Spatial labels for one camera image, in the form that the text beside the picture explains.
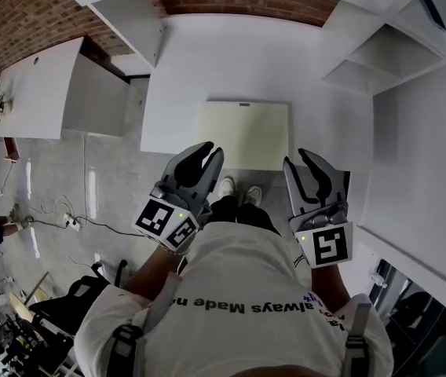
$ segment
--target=equipment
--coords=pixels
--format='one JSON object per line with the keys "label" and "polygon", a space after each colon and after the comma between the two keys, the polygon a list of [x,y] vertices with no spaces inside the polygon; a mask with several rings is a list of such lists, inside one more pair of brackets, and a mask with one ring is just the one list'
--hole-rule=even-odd
{"label": "equipment", "polygon": [[203,142],[172,158],[137,208],[133,227],[168,251],[183,253],[181,248],[189,246],[212,214],[207,196],[225,160],[221,148],[210,154],[213,147],[212,142]]}
{"label": "equipment", "polygon": [[336,170],[313,152],[298,150],[312,177],[319,183],[316,197],[308,197],[294,164],[284,158],[283,170],[293,210],[289,225],[311,268],[350,261],[353,225],[347,222],[345,172]]}

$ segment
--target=tiled floor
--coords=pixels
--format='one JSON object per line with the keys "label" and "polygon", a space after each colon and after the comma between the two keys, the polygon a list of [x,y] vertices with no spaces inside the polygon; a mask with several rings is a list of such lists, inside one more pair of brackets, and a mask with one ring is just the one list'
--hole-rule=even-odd
{"label": "tiled floor", "polygon": [[[8,214],[15,202],[22,214],[35,219],[63,223],[64,212],[87,214],[123,232],[134,232],[131,222],[140,197],[148,194],[171,158],[167,154],[141,152],[141,126],[148,80],[134,80],[130,88],[123,138],[93,137],[64,132],[60,140],[18,140],[21,160],[13,165],[2,188],[10,164],[0,144],[0,215]],[[232,174],[242,190],[251,184],[262,186],[266,209],[283,236],[291,242],[292,257],[297,251],[287,224],[291,209],[281,172],[224,171]],[[85,274],[98,254],[107,266],[108,278],[125,258],[130,269],[140,266],[154,249],[145,238],[120,236],[106,228],[86,224],[79,232],[60,230],[36,223],[0,246],[4,263],[19,286],[29,292],[44,272],[42,285],[50,295],[64,295],[70,285]]]}

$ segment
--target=shoe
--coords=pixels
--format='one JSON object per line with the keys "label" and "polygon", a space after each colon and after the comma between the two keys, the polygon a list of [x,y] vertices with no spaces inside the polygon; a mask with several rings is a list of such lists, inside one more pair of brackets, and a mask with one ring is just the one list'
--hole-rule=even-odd
{"label": "shoe", "polygon": [[17,223],[19,221],[19,204],[14,204],[8,216],[9,223]]}
{"label": "shoe", "polygon": [[226,177],[221,181],[218,189],[218,197],[222,199],[226,196],[234,196],[236,194],[236,183],[231,177]]}
{"label": "shoe", "polygon": [[27,229],[34,223],[35,223],[35,220],[33,219],[33,217],[26,217],[26,218],[24,218],[24,220],[20,221],[20,225],[22,226],[22,229]]}
{"label": "shoe", "polygon": [[254,185],[247,190],[246,196],[244,197],[244,203],[253,204],[255,207],[259,207],[261,204],[261,188]]}

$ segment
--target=table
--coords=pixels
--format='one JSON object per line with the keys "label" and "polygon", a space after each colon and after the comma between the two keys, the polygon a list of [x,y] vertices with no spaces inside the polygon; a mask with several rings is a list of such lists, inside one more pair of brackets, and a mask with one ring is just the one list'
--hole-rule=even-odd
{"label": "table", "polygon": [[0,91],[13,110],[0,137],[60,138],[62,129],[122,135],[129,84],[80,54],[83,38],[48,48],[4,69]]}

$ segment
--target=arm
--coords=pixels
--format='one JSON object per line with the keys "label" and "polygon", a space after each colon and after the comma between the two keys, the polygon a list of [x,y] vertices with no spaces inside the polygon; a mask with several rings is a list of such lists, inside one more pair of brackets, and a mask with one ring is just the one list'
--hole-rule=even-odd
{"label": "arm", "polygon": [[146,263],[133,275],[122,289],[149,300],[157,297],[169,272],[175,273],[182,256],[173,255],[157,247]]}
{"label": "arm", "polygon": [[332,313],[350,300],[338,265],[312,269],[312,290]]}

